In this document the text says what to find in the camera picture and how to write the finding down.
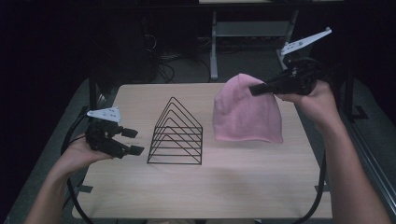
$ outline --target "wire triangle rack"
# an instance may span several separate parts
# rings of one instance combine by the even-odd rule
[[[155,124],[148,163],[202,165],[203,127],[175,97]]]

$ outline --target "wooden table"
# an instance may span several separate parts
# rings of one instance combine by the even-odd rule
[[[319,167],[293,104],[278,101],[283,144],[220,142],[213,136],[215,95],[224,84],[153,84],[120,87],[114,105],[141,156],[99,161],[89,168],[78,200],[89,217],[281,218],[301,217],[311,207]],[[155,123],[176,97],[203,125],[202,165],[147,164]],[[313,217],[332,217],[324,192]]]

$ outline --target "pink beanie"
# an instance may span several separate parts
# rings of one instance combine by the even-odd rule
[[[249,86],[261,80],[239,74],[227,81],[215,98],[213,128],[216,140],[262,140],[283,143],[282,118],[275,96],[252,96]]]

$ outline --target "gray carpet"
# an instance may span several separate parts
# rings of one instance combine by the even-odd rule
[[[199,59],[200,60],[184,58],[167,63],[175,70],[175,77],[173,80],[176,83],[207,82],[209,74],[203,62],[209,65],[208,53],[201,54]],[[281,70],[276,58],[276,53],[273,49],[219,54],[218,65],[219,80],[217,82],[225,82],[238,73],[246,73],[254,77],[264,77],[276,74]],[[163,83],[163,78],[161,76],[156,76],[152,83]],[[116,93],[117,88],[106,96],[106,102],[102,104],[102,107],[110,106]],[[373,149],[373,153],[382,165],[384,172],[388,175],[389,181],[393,186],[396,186],[396,175],[394,174],[396,171],[396,163],[392,162],[394,158],[396,158],[396,150],[394,150],[396,148],[396,139],[394,138],[394,136],[396,136],[396,129],[378,108],[368,89],[359,82],[356,83],[355,99],[356,104],[362,105],[363,109],[370,117],[368,120],[357,121],[357,125],[361,129],[364,138]],[[46,173],[52,164],[59,158],[60,147],[68,128],[78,116],[80,109],[88,104],[88,81],[84,81],[75,93],[69,106],[66,108],[63,117],[44,148],[35,169],[23,187],[18,200],[15,202],[9,214],[8,223],[22,223],[24,221]],[[301,113],[300,116],[314,153],[318,162],[320,162],[323,154],[321,137],[310,120]],[[82,124],[76,133],[82,133],[84,130],[85,125]],[[75,175],[73,177],[73,182],[78,183],[83,178],[85,172],[86,171],[81,171],[79,174]],[[84,223],[83,220],[72,217],[72,207],[73,204],[71,202],[65,207],[63,223]],[[291,223],[292,221],[292,219],[266,219],[263,223],[283,224]],[[138,224],[141,223],[142,220],[94,219],[93,222]],[[306,223],[332,223],[332,221],[330,219],[312,219]]]

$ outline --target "wire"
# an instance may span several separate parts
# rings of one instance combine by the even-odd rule
[[[160,73],[161,77],[163,77],[165,83],[175,82],[173,79],[175,77],[175,69],[168,64],[160,63],[163,69],[159,69],[158,72]],[[166,73],[165,67],[169,68],[172,71],[172,75],[169,77]]]
[[[70,127],[70,129],[67,131],[66,137],[64,138],[64,143],[62,144],[62,148],[61,148],[61,155],[64,154],[64,152],[67,150],[69,144],[70,144],[70,139],[71,136],[74,132],[74,130],[77,128],[77,126],[82,122],[83,119],[87,118],[87,115],[83,114],[81,116],[79,116],[75,122],[72,124],[72,126]],[[84,219],[84,221],[88,224],[93,224],[92,221],[87,217],[87,215],[84,213],[84,211],[82,210],[81,206],[78,203],[77,197],[76,197],[76,193],[74,192],[73,189],[73,185],[72,182],[70,180],[70,178],[67,178],[67,188],[69,189],[69,193],[70,193],[70,198],[72,199],[78,213],[81,215],[81,217]]]
[[[209,83],[210,82],[210,80],[211,80],[211,78],[212,78],[212,76],[210,76],[210,68],[209,68],[209,66],[207,65],[207,63],[205,63],[203,60],[201,60],[201,59],[195,59],[197,62],[200,62],[200,63],[202,63],[205,67],[206,67],[206,70],[207,70],[207,73],[209,74],[209,79],[207,80],[207,83]]]
[[[82,184],[82,182],[84,181],[84,179],[81,179],[79,182],[78,182],[78,184],[76,185],[76,187],[79,187],[79,186],[81,186],[81,184]],[[64,207],[63,207],[63,209],[66,207],[66,205],[69,203],[69,201],[70,201],[70,199],[71,199],[72,197],[69,195],[69,197],[67,197],[67,199],[64,201]]]
[[[148,37],[148,40],[149,40],[150,38],[152,38],[152,39],[154,40],[153,46],[151,47],[151,49],[148,49],[148,51],[154,50],[155,47],[157,47],[157,38],[155,38],[154,35],[145,35],[145,37]]]
[[[170,61],[177,60],[177,59],[180,59],[180,58],[183,58],[182,54],[172,54],[172,55],[163,55],[163,56],[161,56],[161,59],[164,60],[164,63],[168,63]]]
[[[315,198],[314,203],[311,206],[311,209],[309,209],[309,211],[306,213],[306,215],[295,220],[292,224],[303,223],[303,222],[307,221],[310,217],[312,217],[312,215],[314,215],[315,211],[317,210],[317,208],[319,206],[321,196],[323,194],[325,177],[326,177],[326,152],[324,152],[324,154],[323,154],[322,164],[320,165],[317,197]]]
[[[84,135],[82,135],[81,137],[75,138],[74,140],[72,140],[72,141],[69,142],[69,145],[72,144],[72,143],[74,143],[74,142],[76,142],[78,139],[84,138],[84,137],[86,137],[86,136],[87,136],[87,135],[84,134]]]
[[[198,37],[198,41],[204,42],[203,44],[199,45],[198,48],[204,49],[208,46],[210,46],[210,43],[212,42],[210,37]]]

